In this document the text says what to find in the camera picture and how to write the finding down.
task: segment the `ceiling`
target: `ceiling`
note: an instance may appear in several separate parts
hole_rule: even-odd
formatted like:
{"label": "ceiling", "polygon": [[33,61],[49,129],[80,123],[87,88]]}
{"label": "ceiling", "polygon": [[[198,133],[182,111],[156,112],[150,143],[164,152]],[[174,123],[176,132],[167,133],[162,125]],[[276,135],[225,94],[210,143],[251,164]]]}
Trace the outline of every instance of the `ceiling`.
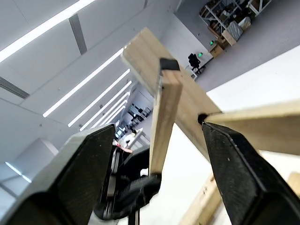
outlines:
{"label": "ceiling", "polygon": [[[0,1],[0,50],[75,2],[76,0]],[[96,0],[78,12],[87,52],[81,55],[69,20],[59,23],[0,63],[0,76],[30,96],[22,99],[0,88],[0,98],[14,106],[42,115],[144,27],[151,29],[160,38],[180,2],[180,0]],[[59,124],[60,129],[63,127],[78,130],[80,125],[86,123],[100,109],[100,105],[105,105],[128,81],[131,80],[133,84],[124,93],[136,90],[139,84],[132,73],[129,73],[71,128],[67,126],[127,69],[120,57],[115,59],[51,113],[46,118],[47,123],[52,121]],[[138,93],[137,91],[130,95],[126,110]],[[111,106],[122,95],[116,98]],[[112,122],[119,120],[122,114],[124,115],[120,113]],[[34,141],[31,139],[26,144],[12,147],[13,155],[20,154],[30,141]]]}

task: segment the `white wall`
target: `white wall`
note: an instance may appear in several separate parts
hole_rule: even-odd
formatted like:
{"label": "white wall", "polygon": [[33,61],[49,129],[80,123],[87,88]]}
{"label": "white wall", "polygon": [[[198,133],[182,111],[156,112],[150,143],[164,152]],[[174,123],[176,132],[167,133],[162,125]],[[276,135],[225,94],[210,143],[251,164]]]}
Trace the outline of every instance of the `white wall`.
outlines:
{"label": "white wall", "polygon": [[[300,98],[300,46],[211,90],[208,95],[223,111]],[[262,155],[283,176],[300,172],[300,157],[273,152]],[[141,225],[177,225],[210,173],[210,165],[174,125],[160,193],[141,212]],[[211,225],[229,225],[220,207]]]}
{"label": "white wall", "polygon": [[175,15],[172,15],[161,42],[183,67],[189,65],[190,53],[196,55],[203,53],[203,56],[199,58],[200,66],[212,58],[207,49]]}

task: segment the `metal shelving unit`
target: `metal shelving unit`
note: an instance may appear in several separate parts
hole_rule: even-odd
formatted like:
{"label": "metal shelving unit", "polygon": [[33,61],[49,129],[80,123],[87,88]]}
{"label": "metal shelving unit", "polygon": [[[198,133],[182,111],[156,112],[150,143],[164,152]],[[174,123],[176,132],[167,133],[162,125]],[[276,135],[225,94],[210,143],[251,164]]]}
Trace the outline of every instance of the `metal shelving unit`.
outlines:
{"label": "metal shelving unit", "polygon": [[216,10],[223,10],[225,8],[225,4],[222,2],[222,0],[218,1],[212,8],[210,8],[208,5],[205,5],[205,10],[199,15],[201,19],[206,23],[207,26],[209,26],[211,21],[217,21],[213,29],[215,29],[217,26],[221,26],[221,34],[223,30],[227,28],[227,26],[224,24],[227,19],[232,16],[232,14],[237,10],[240,9],[240,6],[238,3],[233,0],[232,3],[236,5],[234,10],[227,16],[227,18],[224,21],[221,21],[220,18],[216,15]]}

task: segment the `wooden plank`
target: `wooden plank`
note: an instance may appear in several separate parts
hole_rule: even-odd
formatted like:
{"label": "wooden plank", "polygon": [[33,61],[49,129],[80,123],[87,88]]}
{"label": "wooden plank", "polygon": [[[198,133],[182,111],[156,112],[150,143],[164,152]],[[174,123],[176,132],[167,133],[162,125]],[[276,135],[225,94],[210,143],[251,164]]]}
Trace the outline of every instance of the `wooden plank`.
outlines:
{"label": "wooden plank", "polygon": [[179,225],[206,225],[221,203],[221,195],[211,173],[209,179],[193,200]]}
{"label": "wooden plank", "polygon": [[[159,59],[173,59],[172,55],[147,28],[126,46],[121,58],[131,67],[137,79],[153,96],[155,95]],[[220,110],[206,95],[206,92],[194,82],[190,74],[183,67],[180,67],[180,70],[183,77],[183,90],[178,105],[176,124],[209,160],[205,139],[197,118],[201,113],[219,113]]]}
{"label": "wooden plank", "polygon": [[300,101],[214,114],[205,121],[240,132],[255,149],[300,155]]}
{"label": "wooden plank", "polygon": [[292,172],[287,179],[288,185],[291,189],[296,193],[296,195],[300,198],[300,173]]}
{"label": "wooden plank", "polygon": [[161,59],[160,66],[151,127],[150,173],[161,173],[163,170],[183,87],[176,60]]}

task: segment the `ceiling panel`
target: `ceiling panel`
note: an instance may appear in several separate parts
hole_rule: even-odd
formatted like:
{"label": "ceiling panel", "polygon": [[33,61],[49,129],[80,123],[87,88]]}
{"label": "ceiling panel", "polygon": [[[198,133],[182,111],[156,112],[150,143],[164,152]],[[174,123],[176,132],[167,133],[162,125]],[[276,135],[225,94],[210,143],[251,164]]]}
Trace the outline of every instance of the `ceiling panel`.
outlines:
{"label": "ceiling panel", "polygon": [[0,51],[30,31],[12,0],[0,1]]}
{"label": "ceiling panel", "polygon": [[43,114],[48,108],[50,108],[49,104],[47,103],[47,99],[50,97],[51,96],[44,93],[43,90],[38,90],[25,99],[20,106],[35,113]]}
{"label": "ceiling panel", "polygon": [[37,138],[44,138],[60,149],[76,133],[73,128],[1,99],[0,105],[0,117],[5,118],[0,129],[0,162],[13,160]]}
{"label": "ceiling panel", "polygon": [[38,88],[38,86],[21,76],[5,62],[0,63],[0,76],[29,94]]}
{"label": "ceiling panel", "polygon": [[[85,109],[92,101],[94,101],[104,90],[106,90],[115,80],[117,80],[127,67],[119,63],[112,63],[102,70],[92,82],[88,82],[80,90],[78,90],[71,98],[69,98],[57,111],[54,111],[50,117],[61,122],[69,123],[83,109]],[[130,74],[126,75],[113,89],[111,89],[105,97],[109,101],[124,85]],[[105,104],[102,98],[94,107],[99,108],[100,104]]]}
{"label": "ceiling panel", "polygon": [[78,15],[88,49],[143,10],[143,0],[100,0]]}
{"label": "ceiling panel", "polygon": [[21,48],[5,62],[40,87],[79,56],[70,25],[63,22]]}
{"label": "ceiling panel", "polygon": [[[115,93],[116,94],[121,87],[124,87],[126,83],[123,81],[120,85],[119,85],[119,89],[118,87],[115,88]],[[111,107],[127,92],[127,91],[130,91],[130,86],[128,89],[126,89],[125,91],[123,91],[106,109],[103,110],[103,113],[107,114],[107,112],[111,109]],[[102,98],[102,101],[101,101],[101,104],[102,105],[105,105],[109,100],[111,99],[111,96],[109,95],[105,95],[103,98]],[[84,114],[73,126],[75,128],[78,128],[79,129],[79,125],[82,124],[84,125],[92,116],[94,116],[99,110],[100,110],[100,102],[97,103],[94,107],[92,107],[86,114]],[[93,126],[101,117],[102,117],[102,113],[96,117],[88,126],[87,128],[91,128],[91,126]]]}
{"label": "ceiling panel", "polygon": [[77,0],[14,0],[23,16],[35,28]]}
{"label": "ceiling panel", "polygon": [[60,70],[81,56],[69,20],[53,27],[46,38],[49,54]]}
{"label": "ceiling panel", "polygon": [[[62,70],[58,76],[54,77],[44,86],[42,86],[38,91],[36,91],[31,97],[26,99],[22,106],[33,110],[39,114],[44,113],[49,109],[54,103],[61,99],[66,93],[68,93],[72,88],[74,88],[79,82],[91,74],[96,68],[108,60],[114,53],[116,53],[120,48],[122,48],[129,40],[131,40],[142,28],[147,25],[151,12],[151,7],[146,8],[144,11],[139,13],[137,16],[132,18],[128,23],[126,23],[121,28],[113,32],[108,38],[100,42],[94,48],[87,51],[83,56],[76,59],[72,62],[67,68]],[[120,76],[127,67],[120,60],[116,64],[112,64],[113,68],[119,68],[114,74]],[[94,79],[101,76],[102,72],[96,75],[90,82],[93,83]],[[99,88],[96,86],[94,88],[85,89],[82,87],[83,91],[91,91],[95,95],[99,95]],[[83,92],[79,91],[78,96],[73,98],[73,96],[68,99],[64,104],[72,102],[73,107],[79,105],[88,105],[86,102],[83,102],[80,95]],[[57,118],[64,119],[64,121],[71,121],[73,118],[65,118],[66,113],[64,110],[61,110],[60,107],[57,109],[58,113],[62,115],[56,115]],[[74,112],[76,115],[78,109],[74,110],[73,108],[68,107],[67,112]]]}
{"label": "ceiling panel", "polygon": [[18,97],[17,95],[10,93],[9,91],[7,91],[3,88],[0,88],[0,98],[6,100],[8,102],[14,103],[16,105],[20,104],[23,101],[23,99],[21,97]]}

